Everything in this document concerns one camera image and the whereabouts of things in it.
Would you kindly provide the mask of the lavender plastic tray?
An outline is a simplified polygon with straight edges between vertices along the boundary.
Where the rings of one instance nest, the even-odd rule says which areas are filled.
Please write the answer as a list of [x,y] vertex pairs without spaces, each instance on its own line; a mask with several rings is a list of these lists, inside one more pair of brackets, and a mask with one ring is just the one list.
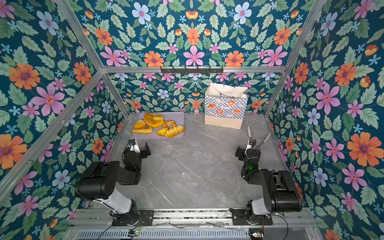
[[185,114],[182,112],[142,113],[132,132],[136,140],[180,139],[185,134]]

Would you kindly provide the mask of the small croissant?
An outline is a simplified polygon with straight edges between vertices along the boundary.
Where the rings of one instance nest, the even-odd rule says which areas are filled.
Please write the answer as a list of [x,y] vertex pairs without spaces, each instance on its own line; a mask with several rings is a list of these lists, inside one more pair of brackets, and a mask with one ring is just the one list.
[[135,124],[134,124],[134,130],[139,130],[139,129],[142,129],[144,127],[146,127],[147,124],[144,120],[138,120]]

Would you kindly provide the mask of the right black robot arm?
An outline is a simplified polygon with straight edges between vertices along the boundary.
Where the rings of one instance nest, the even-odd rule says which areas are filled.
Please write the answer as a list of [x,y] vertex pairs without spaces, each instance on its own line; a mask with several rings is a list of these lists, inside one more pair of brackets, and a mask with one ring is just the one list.
[[237,147],[235,157],[243,162],[242,179],[250,185],[260,186],[259,199],[250,200],[244,210],[233,212],[234,224],[271,225],[272,214],[300,212],[303,202],[289,171],[268,170],[259,167],[261,146],[252,137],[250,128],[246,148]]

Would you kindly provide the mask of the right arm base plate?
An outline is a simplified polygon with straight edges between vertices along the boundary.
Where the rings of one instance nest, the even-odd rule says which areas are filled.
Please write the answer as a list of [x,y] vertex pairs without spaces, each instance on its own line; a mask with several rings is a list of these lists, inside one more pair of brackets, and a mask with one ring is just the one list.
[[232,214],[234,226],[272,226],[273,220],[270,215],[254,215],[251,210],[229,209]]

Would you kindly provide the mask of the round orange bun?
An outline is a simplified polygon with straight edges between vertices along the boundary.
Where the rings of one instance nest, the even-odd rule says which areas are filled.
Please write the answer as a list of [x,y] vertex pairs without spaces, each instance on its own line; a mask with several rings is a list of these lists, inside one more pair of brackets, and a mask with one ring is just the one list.
[[144,121],[148,126],[153,123],[154,120],[164,120],[164,116],[160,114],[145,113]]

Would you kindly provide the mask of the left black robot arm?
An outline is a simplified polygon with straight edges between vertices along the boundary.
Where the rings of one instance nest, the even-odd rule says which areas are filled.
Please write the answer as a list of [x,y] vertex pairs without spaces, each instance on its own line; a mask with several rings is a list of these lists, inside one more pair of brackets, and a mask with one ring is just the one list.
[[148,144],[140,149],[136,139],[128,140],[122,154],[124,167],[118,161],[92,163],[76,182],[76,196],[107,207],[118,224],[139,225],[141,215],[136,202],[119,192],[116,185],[138,185],[142,176],[142,161],[150,155]]

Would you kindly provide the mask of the checkered paper bag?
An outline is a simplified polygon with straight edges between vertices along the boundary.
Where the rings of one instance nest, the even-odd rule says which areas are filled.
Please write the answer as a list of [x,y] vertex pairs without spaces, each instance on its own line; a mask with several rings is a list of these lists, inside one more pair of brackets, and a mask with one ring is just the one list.
[[248,88],[211,83],[205,92],[205,124],[240,129],[248,103]]

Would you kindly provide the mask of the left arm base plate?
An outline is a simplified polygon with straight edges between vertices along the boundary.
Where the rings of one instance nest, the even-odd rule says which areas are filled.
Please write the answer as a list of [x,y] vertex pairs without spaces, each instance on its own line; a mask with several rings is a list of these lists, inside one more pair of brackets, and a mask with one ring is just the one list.
[[154,210],[131,210],[126,214],[112,214],[113,227],[148,227],[154,220]]

